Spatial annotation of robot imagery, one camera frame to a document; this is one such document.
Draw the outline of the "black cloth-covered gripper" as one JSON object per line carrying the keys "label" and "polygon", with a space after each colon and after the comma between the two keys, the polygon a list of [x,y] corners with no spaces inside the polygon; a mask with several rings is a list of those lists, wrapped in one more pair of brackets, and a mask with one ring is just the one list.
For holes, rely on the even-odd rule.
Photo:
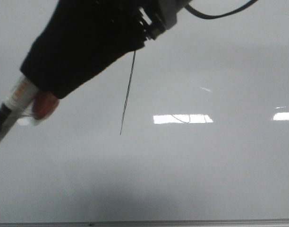
{"label": "black cloth-covered gripper", "polygon": [[175,16],[185,0],[60,0],[20,71],[62,99],[128,52],[145,45],[140,9]]}

